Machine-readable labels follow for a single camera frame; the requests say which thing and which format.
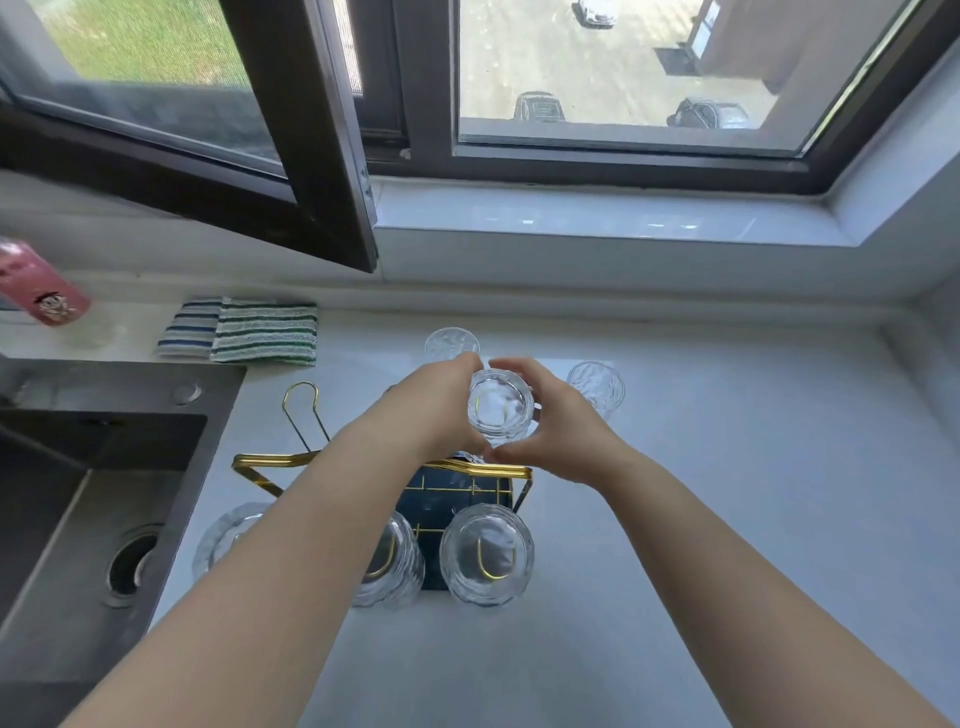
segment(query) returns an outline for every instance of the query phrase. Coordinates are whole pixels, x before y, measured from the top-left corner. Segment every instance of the left arm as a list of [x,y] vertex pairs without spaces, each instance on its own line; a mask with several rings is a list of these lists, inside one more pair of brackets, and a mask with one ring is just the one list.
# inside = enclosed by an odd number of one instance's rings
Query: left arm
[[476,354],[421,367],[341,430],[63,723],[293,726],[400,492],[489,445],[467,421]]

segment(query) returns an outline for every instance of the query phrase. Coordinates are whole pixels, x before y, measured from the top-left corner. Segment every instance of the pink bottle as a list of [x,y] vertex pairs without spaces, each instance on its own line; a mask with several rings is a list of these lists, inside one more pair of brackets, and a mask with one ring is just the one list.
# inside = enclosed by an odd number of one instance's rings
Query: pink bottle
[[21,240],[0,237],[0,294],[49,327],[76,321],[90,299]]

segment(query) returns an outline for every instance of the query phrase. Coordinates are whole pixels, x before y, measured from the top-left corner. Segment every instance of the right arm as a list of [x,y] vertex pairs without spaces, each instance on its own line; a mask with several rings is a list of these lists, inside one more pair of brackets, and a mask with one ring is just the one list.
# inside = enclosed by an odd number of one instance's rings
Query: right arm
[[497,462],[586,483],[607,501],[735,728],[944,728],[950,723],[741,539],[680,480],[630,448],[533,359],[495,359],[542,407]]

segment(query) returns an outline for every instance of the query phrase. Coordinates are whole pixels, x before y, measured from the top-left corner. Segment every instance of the hand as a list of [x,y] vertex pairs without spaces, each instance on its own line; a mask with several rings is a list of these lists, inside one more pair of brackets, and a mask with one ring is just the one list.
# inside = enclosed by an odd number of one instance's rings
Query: hand
[[496,448],[491,462],[543,468],[565,480],[602,490],[624,459],[634,454],[583,395],[536,359],[492,359],[490,366],[523,377],[542,407],[537,431],[525,440]]
[[483,362],[473,352],[425,364],[384,392],[363,419],[395,439],[409,440],[405,447],[418,453],[420,462],[441,460],[457,450],[486,459],[490,443],[467,419],[470,379],[481,369]]

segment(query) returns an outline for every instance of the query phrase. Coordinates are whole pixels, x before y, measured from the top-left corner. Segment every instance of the countertop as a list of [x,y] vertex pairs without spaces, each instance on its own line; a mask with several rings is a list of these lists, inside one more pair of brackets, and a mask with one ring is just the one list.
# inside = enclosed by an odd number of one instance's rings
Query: countertop
[[[37,327],[13,341],[2,324],[0,351],[149,358],[147,322],[162,328],[172,311],[115,314],[126,338],[96,351]],[[324,312],[316,368],[249,370],[155,620],[190,588],[207,527],[269,499],[229,468],[233,455],[302,450],[280,410],[286,387],[317,384],[332,435],[422,363],[440,326],[472,330],[485,358],[529,354],[558,376],[612,364],[627,390],[614,429],[960,720],[960,454],[869,331]],[[280,485],[295,475],[272,473]],[[521,515],[537,549],[521,599],[471,611],[428,593],[395,613],[351,612],[301,724],[727,725],[603,500],[537,471]]]

